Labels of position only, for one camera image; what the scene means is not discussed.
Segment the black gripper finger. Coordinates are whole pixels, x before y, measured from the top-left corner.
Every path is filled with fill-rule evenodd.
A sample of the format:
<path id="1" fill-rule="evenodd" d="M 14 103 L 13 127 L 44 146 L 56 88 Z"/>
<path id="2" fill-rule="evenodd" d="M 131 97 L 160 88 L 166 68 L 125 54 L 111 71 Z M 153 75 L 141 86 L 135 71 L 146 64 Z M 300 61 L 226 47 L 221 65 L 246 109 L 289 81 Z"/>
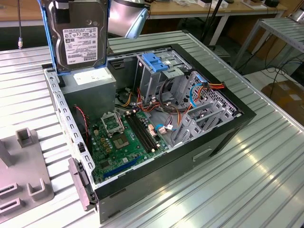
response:
<path id="1" fill-rule="evenodd" d="M 69 1 L 55 1 L 55 18 L 57 24 L 70 22 Z"/>

